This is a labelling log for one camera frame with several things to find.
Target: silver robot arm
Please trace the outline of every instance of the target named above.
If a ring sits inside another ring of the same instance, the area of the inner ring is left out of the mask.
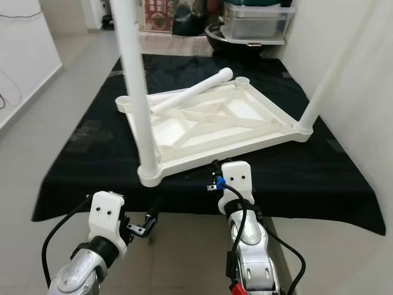
[[[231,286],[232,294],[274,295],[280,294],[279,281],[274,262],[267,253],[268,234],[257,218],[262,215],[252,197],[251,167],[247,162],[224,163],[213,173],[214,184],[208,186],[209,191],[224,189],[224,194],[219,200],[219,210],[225,214],[231,229],[233,242],[236,240],[243,218],[243,203],[239,197],[222,183],[236,189],[244,198],[247,205],[246,222],[243,233],[236,249],[235,263],[237,286]]]
[[[130,224],[124,215],[125,197],[113,192],[97,192],[88,219],[89,242],[80,244],[71,261],[53,278],[48,295],[98,295],[108,268],[123,259],[135,236],[148,237],[157,223],[163,200],[157,199],[147,212],[144,224]]]

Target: white plastic leg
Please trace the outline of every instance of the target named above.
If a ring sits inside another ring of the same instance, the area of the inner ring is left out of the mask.
[[[152,107],[152,114],[156,115],[166,111],[167,109],[173,108],[174,106],[178,106],[182,101],[198,95],[222,82],[229,81],[232,79],[232,77],[233,72],[230,68],[221,69],[217,74],[211,76],[210,78],[207,78],[206,80],[195,84],[193,87],[188,88],[180,94],[175,95],[174,97]]]
[[[300,132],[313,132],[313,125],[321,113],[323,103],[325,103],[326,98],[328,98],[331,94],[336,82],[341,77],[348,63],[349,57],[370,22],[378,3],[379,1],[369,1],[369,5],[363,14],[360,25],[357,27],[349,42],[345,45],[343,51],[341,51],[341,53],[333,61],[326,75],[318,85],[318,88],[316,89],[313,97],[310,99],[302,118],[300,118],[299,122],[295,124],[295,128]]]
[[[218,84],[217,87],[225,85],[225,82]],[[156,93],[156,94],[148,94],[147,99],[150,103],[155,103],[159,104],[161,101],[167,100],[169,98],[174,97],[175,95],[178,95],[180,92],[186,91],[187,88],[184,89],[178,89],[178,90],[173,90],[173,91],[168,91],[164,93]]]
[[[152,127],[150,124],[150,108],[147,101],[146,81],[142,56],[139,52],[137,1],[111,0],[117,39],[122,53],[122,65],[125,71],[125,84],[128,95],[132,97],[135,132],[138,145],[139,176],[143,178],[159,178]]]

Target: clear plastic container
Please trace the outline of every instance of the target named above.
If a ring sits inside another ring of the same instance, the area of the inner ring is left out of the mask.
[[[293,7],[235,6],[225,3],[221,32],[229,42],[283,44]]]
[[[270,6],[280,3],[281,0],[224,0],[224,2],[233,5]]]

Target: black cloth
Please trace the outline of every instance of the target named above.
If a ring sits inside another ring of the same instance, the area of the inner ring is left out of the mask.
[[[228,66],[295,119],[308,104],[279,60],[143,59],[149,93],[190,87]],[[118,62],[114,69],[120,68]],[[212,182],[209,165],[168,176],[157,187],[139,183],[136,145],[114,102],[120,95],[126,95],[123,76],[108,78],[47,173],[33,221],[66,214],[101,190],[126,195],[127,211],[147,211],[162,195],[166,212],[219,214],[217,199],[206,191]],[[306,143],[288,142],[234,159],[252,164],[254,198],[265,216],[343,221],[385,234],[375,193],[320,118]]]

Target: black cable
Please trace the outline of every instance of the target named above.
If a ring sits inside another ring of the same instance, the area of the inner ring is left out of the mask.
[[[0,94],[0,100],[2,101],[2,105],[0,106],[0,109],[4,109],[6,107],[6,100],[2,95]]]
[[[293,252],[294,255],[296,255],[299,259],[300,262],[302,263],[302,267],[299,271],[299,273],[297,274],[296,278],[294,279],[294,281],[292,282],[292,284],[290,284],[289,290],[287,295],[293,295],[295,288],[297,286],[297,284],[299,283],[299,281],[302,279],[302,276],[305,274],[306,272],[306,261],[303,258],[303,256],[296,251],[295,249],[293,249],[290,245],[288,245],[286,242],[284,242],[283,240],[281,240],[279,237],[277,237],[277,235],[275,235],[271,230],[269,230],[267,227],[264,227],[266,229],[266,231],[268,232],[268,234],[270,236],[272,236],[277,242],[279,242],[282,246],[286,247],[289,251]]]
[[[9,100],[5,99],[5,98],[1,95],[1,98],[2,98],[2,100],[3,100],[3,102],[4,102],[4,107],[3,107],[3,108],[0,108],[0,109],[4,109],[4,108],[6,107],[6,103],[8,103],[10,106],[18,106],[18,105],[21,103],[21,101],[22,101],[22,90],[20,89],[20,87],[18,86],[18,84],[17,84],[14,80],[12,80],[11,77],[10,77],[3,69],[0,69],[0,72],[2,72],[3,75],[5,75],[6,78],[8,78],[8,80],[10,80],[10,82],[15,86],[15,88],[16,88],[16,89],[18,90],[18,92],[19,92],[19,99],[18,99],[18,103],[17,103],[17,104],[12,104],[12,103],[10,103]]]
[[[31,17],[35,17],[36,15],[39,15],[41,12],[42,12],[42,10],[40,10],[36,14],[32,14],[32,15],[4,15],[4,14],[0,14],[0,17],[5,17],[5,18],[31,18]]]
[[[235,195],[237,195],[239,197],[239,199],[241,201],[241,205],[243,207],[243,217],[241,218],[240,226],[238,229],[238,234],[236,235],[235,242],[233,243],[232,249],[231,249],[232,253],[236,253],[236,249],[239,245],[241,235],[243,234],[244,225],[246,224],[246,218],[247,218],[246,202],[244,201],[244,197],[236,189],[234,189],[233,187],[229,186],[226,183],[222,184],[222,186],[225,187],[226,189],[230,190],[231,192],[233,192]],[[236,284],[235,278],[231,278],[231,281],[232,281],[233,285]]]
[[[47,238],[45,239],[44,244],[42,245],[42,251],[41,251],[41,260],[42,260],[42,270],[44,271],[45,275],[45,280],[47,282],[47,286],[49,289],[50,286],[50,275],[49,275],[49,269],[48,269],[48,262],[47,262],[47,249],[48,249],[48,244],[50,239],[55,235],[57,230],[67,222],[75,213],[78,213],[81,209],[83,209],[85,206],[89,205],[91,203],[92,197],[88,196],[86,200],[84,200],[81,204],[78,205],[75,209],[73,209],[70,213],[68,213],[48,234]]]

